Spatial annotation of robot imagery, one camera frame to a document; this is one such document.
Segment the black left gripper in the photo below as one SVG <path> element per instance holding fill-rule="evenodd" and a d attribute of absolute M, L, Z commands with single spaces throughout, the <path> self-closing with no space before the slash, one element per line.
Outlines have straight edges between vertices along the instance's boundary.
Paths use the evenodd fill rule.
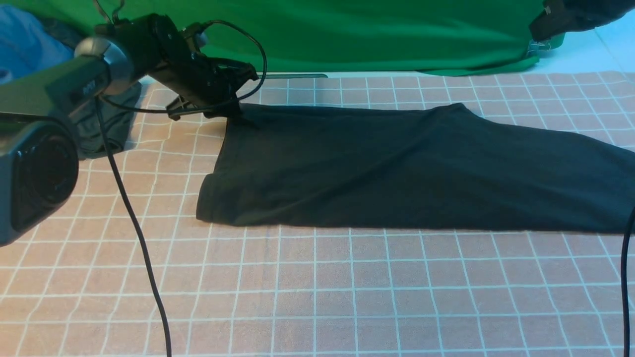
<path fill-rule="evenodd" d="M 258 128 L 243 113 L 237 96 L 249 80 L 259 79 L 252 64 L 194 55 L 189 50 L 169 53 L 157 49 L 149 50 L 149 63 L 154 66 L 150 77 L 178 95 L 165 107 L 170 119 L 203 113 L 207 118 L 225 116 L 229 124 Z"/>

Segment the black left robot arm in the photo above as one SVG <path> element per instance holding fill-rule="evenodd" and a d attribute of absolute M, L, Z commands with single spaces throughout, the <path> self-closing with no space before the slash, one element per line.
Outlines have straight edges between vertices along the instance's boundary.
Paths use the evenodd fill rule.
<path fill-rule="evenodd" d="M 177 93 L 163 110 L 172 120 L 207 118 L 240 109 L 238 90 L 262 73 L 234 59 L 200 52 L 198 37 L 215 21 L 179 30 L 165 14 L 132 20 L 116 13 L 95 27 L 75 57 L 1 87 L 1 245 L 16 241 L 59 210 L 75 189 L 79 131 L 71 115 L 89 103 L 118 95 L 145 75 Z"/>

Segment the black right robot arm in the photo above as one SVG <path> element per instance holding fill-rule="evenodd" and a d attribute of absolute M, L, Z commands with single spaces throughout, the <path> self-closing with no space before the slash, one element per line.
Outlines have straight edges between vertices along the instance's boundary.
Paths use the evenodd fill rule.
<path fill-rule="evenodd" d="M 621 19 L 635 8 L 633 0 L 544 0 L 542 5 L 542 12 L 529 25 L 535 42 L 596 29 Z"/>

